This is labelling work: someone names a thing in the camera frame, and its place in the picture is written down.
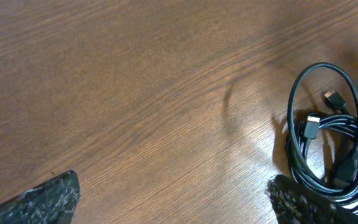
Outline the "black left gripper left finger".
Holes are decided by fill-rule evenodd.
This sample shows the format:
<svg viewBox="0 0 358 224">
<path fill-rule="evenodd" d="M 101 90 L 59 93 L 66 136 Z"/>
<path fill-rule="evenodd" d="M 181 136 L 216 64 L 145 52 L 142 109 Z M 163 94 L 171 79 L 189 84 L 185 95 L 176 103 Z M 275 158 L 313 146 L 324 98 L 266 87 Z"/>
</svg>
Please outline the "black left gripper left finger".
<svg viewBox="0 0 358 224">
<path fill-rule="evenodd" d="M 68 170 L 0 204 L 0 224 L 70 224 L 80 201 L 76 172 Z"/>
</svg>

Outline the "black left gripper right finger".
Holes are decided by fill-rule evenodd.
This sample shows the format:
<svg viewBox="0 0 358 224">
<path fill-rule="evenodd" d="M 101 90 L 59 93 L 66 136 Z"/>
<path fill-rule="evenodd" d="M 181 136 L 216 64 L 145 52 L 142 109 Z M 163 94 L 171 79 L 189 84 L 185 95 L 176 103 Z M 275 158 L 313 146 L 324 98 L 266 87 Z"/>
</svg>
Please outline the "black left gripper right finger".
<svg viewBox="0 0 358 224">
<path fill-rule="evenodd" d="M 267 182 L 267 195 L 279 224 L 358 224 L 358 215 L 285 175 Z"/>
</svg>

